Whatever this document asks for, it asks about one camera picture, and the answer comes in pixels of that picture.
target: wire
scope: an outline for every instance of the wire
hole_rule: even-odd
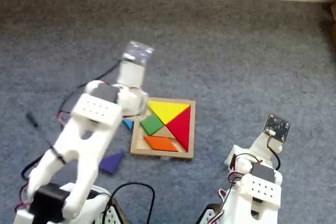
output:
[[[218,190],[218,196],[222,199],[222,202],[224,202],[224,198],[225,198],[226,194],[227,193],[226,193],[225,190],[223,190],[223,189]]]
[[[62,118],[63,113],[70,114],[69,111],[60,111],[60,112],[58,112],[56,118],[57,118],[57,121],[64,127],[67,123]]]
[[[278,154],[269,146],[269,142],[271,141],[272,139],[272,136],[270,136],[267,140],[267,148],[273,153],[273,155],[276,157],[277,161],[278,161],[278,166],[277,168],[275,168],[275,170],[279,170],[280,169],[280,166],[281,166],[281,160],[278,156]]]
[[[35,117],[33,116],[33,114],[30,111],[28,111],[26,113],[26,119],[28,120],[29,123],[31,123],[31,125],[33,126],[33,128],[40,133],[40,135],[42,136],[42,138],[47,142],[47,144],[49,145],[50,150],[54,153],[54,155],[57,157],[57,159],[60,160],[65,165],[66,162],[65,162],[63,156],[47,140],[47,136],[46,136],[45,132],[41,130],[41,128],[39,127],[39,124],[38,124],[37,120],[35,119]]]
[[[234,181],[235,179],[233,179],[233,180],[230,179],[230,177],[231,177],[232,174],[238,174],[238,175],[241,175],[241,177],[236,176],[235,178],[242,178],[242,177],[244,176],[243,173],[238,172],[238,171],[236,171],[236,170],[230,172],[230,173],[227,175],[227,179],[229,180],[230,183],[234,183],[234,184],[236,183],[236,182]]]
[[[148,217],[147,217],[147,222],[146,224],[149,224],[149,221],[151,219],[151,214],[152,214],[152,210],[153,210],[153,205],[154,205],[154,201],[155,201],[155,190],[153,187],[151,187],[150,185],[146,184],[146,183],[142,183],[142,182],[128,182],[128,183],[125,183],[125,184],[122,184],[120,186],[118,186],[114,191],[113,193],[111,194],[110,198],[109,198],[109,201],[107,202],[106,204],[106,207],[105,207],[105,210],[103,212],[103,217],[102,217],[102,224],[105,224],[105,219],[106,219],[106,214],[107,214],[107,211],[108,209],[112,206],[112,200],[115,196],[115,194],[119,191],[119,189],[125,187],[125,186],[129,186],[129,185],[140,185],[140,186],[144,186],[144,187],[147,187],[149,188],[151,191],[152,191],[152,202],[151,202],[151,206],[149,208],[149,212],[148,212]]]
[[[259,162],[262,161],[262,160],[259,160],[255,155],[253,155],[253,154],[251,154],[251,153],[240,153],[240,154],[238,154],[238,155],[236,156],[235,165],[234,165],[234,167],[233,167],[233,170],[236,170],[237,157],[242,156],[242,155],[249,155],[249,156],[253,157],[253,158],[257,161],[257,163],[259,163]]]
[[[223,203],[222,203],[222,205],[221,205],[221,208],[220,208],[219,212],[218,212],[214,217],[212,217],[212,218],[208,221],[207,224],[213,224],[213,223],[215,223],[215,222],[216,222],[216,221],[217,221],[217,220],[224,214],[223,207],[224,207],[224,205],[225,205],[225,202],[226,202],[227,198],[229,197],[229,195],[230,195],[230,193],[231,193],[232,187],[233,187],[233,185],[235,184],[235,183],[234,183],[235,180],[238,179],[238,178],[239,178],[239,177],[235,177],[235,178],[233,179],[233,181],[232,181],[232,183],[231,183],[231,186],[230,186],[230,189],[229,189],[229,191],[228,191],[228,193],[227,193],[227,195],[226,195],[226,197],[225,197],[225,199],[224,199],[224,201],[223,201]]]
[[[28,186],[28,182],[25,183],[21,188],[20,188],[20,191],[19,191],[19,198],[20,198],[20,202],[24,202],[23,200],[23,191],[25,188],[27,188]]]
[[[21,172],[21,178],[25,181],[29,181],[29,178],[26,176],[26,172],[31,169],[34,165],[36,165],[38,162],[40,162],[43,155],[39,156],[37,159],[32,161],[30,164],[28,164]]]
[[[114,69],[117,68],[117,66],[120,64],[120,61],[121,60],[118,60],[117,63],[115,63],[110,69],[108,69],[106,72],[102,73],[100,76],[97,76],[96,78],[94,78],[94,80],[99,80],[101,78],[103,78],[104,76],[106,76],[107,74],[111,73]],[[63,98],[63,101],[62,103],[60,104],[59,108],[58,108],[58,112],[57,112],[57,115],[62,112],[64,110],[64,106],[65,104],[68,102],[68,100],[70,100],[70,98],[81,88],[85,87],[86,84],[88,84],[89,82],[85,82],[81,85],[78,85],[76,87],[75,90],[73,90],[72,92],[70,92],[68,95],[66,95],[64,98]]]
[[[220,217],[224,214],[223,211],[221,211],[219,214],[217,214],[214,218],[211,218],[208,222],[208,224],[214,224],[216,221],[220,219]]]
[[[21,206],[24,206],[25,208],[27,208],[29,206],[29,203],[26,203],[26,202],[19,202],[15,208],[14,208],[14,211],[17,212],[17,210],[19,209],[19,207]]]

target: white plastic bracket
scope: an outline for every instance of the white plastic bracket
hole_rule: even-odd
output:
[[[89,94],[82,94],[71,114],[72,117],[54,145],[66,163],[78,160],[76,185],[62,210],[66,219],[78,216],[98,176],[98,165],[122,120],[120,106]],[[88,131],[91,136],[82,139]],[[31,200],[37,188],[48,184],[62,167],[63,163],[48,150],[30,174],[28,199]]]
[[[223,223],[276,224],[281,201],[281,187],[246,174],[237,182],[224,205]]]

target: yellow triangle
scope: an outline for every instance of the yellow triangle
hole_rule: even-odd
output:
[[[149,108],[160,118],[166,125],[173,120],[182,111],[188,108],[190,104],[173,103],[173,102],[149,102]]]

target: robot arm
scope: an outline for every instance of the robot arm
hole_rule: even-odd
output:
[[[219,191],[223,203],[208,205],[197,224],[277,223],[282,174],[273,169],[270,159],[282,151],[289,127],[286,121],[270,115],[251,148],[233,146],[225,160],[232,186],[227,192],[221,189],[225,197]]]
[[[141,86],[152,52],[152,48],[131,41],[120,62],[118,83],[110,86],[98,80],[89,82],[71,111],[70,120],[54,144],[66,163],[78,160],[76,183],[61,199],[64,204],[55,209],[61,211],[63,218],[75,219],[79,215],[98,176],[99,163],[123,117],[145,112],[148,95]],[[44,154],[29,177],[27,196],[32,205],[36,191],[47,185],[63,166],[51,150]]]

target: wooden object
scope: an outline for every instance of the wooden object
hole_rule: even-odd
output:
[[[144,136],[147,136],[145,130],[140,125],[140,120],[134,120],[133,126],[133,137],[131,144],[131,153],[137,155],[150,155],[150,156],[167,156],[167,157],[176,157],[176,158],[187,158],[191,159],[194,157],[194,132],[195,132],[195,108],[196,103],[193,100],[180,100],[180,99],[166,99],[166,98],[150,98],[150,101],[158,102],[171,102],[171,103],[181,103],[190,105],[190,122],[189,122],[189,143],[188,151],[186,151],[182,145],[173,138],[170,138],[172,144],[176,147],[178,152],[169,152],[169,151],[158,151],[153,150],[148,142],[144,139]],[[147,115],[151,114],[151,110],[148,109]],[[157,131],[152,136],[159,136]]]
[[[153,150],[178,152],[168,137],[145,136],[145,140],[149,143]]]

